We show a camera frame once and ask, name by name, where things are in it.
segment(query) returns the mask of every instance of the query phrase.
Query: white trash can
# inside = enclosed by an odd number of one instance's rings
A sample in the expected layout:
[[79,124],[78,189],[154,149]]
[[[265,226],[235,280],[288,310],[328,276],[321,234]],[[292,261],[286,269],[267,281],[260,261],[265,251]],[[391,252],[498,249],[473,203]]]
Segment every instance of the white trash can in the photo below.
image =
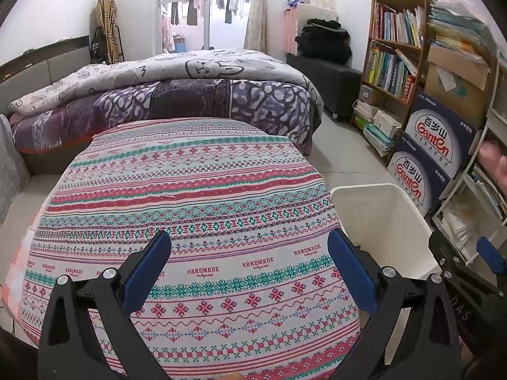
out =
[[413,279],[440,272],[428,248],[432,231],[397,185],[336,187],[331,197],[350,241],[368,251],[379,266],[392,266]]

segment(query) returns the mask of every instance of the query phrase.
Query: gray upholstered headboard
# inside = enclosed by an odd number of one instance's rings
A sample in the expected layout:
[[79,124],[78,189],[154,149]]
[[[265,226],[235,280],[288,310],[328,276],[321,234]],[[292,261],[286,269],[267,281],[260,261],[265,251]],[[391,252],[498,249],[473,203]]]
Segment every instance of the gray upholstered headboard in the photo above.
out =
[[9,103],[50,86],[90,64],[90,38],[69,38],[37,48],[0,66],[0,114],[9,116]]

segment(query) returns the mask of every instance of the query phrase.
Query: metal screw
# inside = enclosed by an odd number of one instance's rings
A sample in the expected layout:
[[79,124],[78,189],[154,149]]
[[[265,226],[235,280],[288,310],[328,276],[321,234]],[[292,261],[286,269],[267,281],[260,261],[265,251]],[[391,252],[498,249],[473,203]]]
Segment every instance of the metal screw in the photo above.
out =
[[432,274],[432,281],[436,284],[442,283],[442,277],[440,277],[438,274]]
[[393,278],[396,276],[396,270],[392,267],[384,267],[382,270],[382,273],[384,273],[384,276]]
[[105,279],[112,279],[114,276],[116,276],[116,270],[115,269],[107,269],[102,273]]
[[60,286],[63,286],[65,283],[67,283],[68,281],[68,277],[66,275],[61,275],[60,277],[58,277],[58,279],[56,280],[56,282],[60,285]]

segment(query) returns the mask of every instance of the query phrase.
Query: purple patterned bed sheet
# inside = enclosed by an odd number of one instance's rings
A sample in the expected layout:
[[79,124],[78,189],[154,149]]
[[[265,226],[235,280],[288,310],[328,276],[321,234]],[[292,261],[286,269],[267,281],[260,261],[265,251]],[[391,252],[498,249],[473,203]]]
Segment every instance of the purple patterned bed sheet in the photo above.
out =
[[22,153],[41,153],[122,123],[181,117],[223,117],[286,136],[309,154],[320,113],[304,88],[277,81],[175,79],[79,98],[12,126]]

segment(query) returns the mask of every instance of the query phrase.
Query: patterned tablecloth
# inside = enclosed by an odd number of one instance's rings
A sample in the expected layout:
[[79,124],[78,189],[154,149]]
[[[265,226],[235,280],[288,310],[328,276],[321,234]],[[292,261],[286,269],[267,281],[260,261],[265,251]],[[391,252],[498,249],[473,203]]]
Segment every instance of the patterned tablecloth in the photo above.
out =
[[[119,267],[160,229],[172,255],[131,316],[175,379],[325,377],[359,333],[327,251],[339,226],[321,176],[285,137],[237,121],[130,123],[60,179],[27,261],[20,317],[38,342],[55,279]],[[110,366],[122,371],[90,311]]]

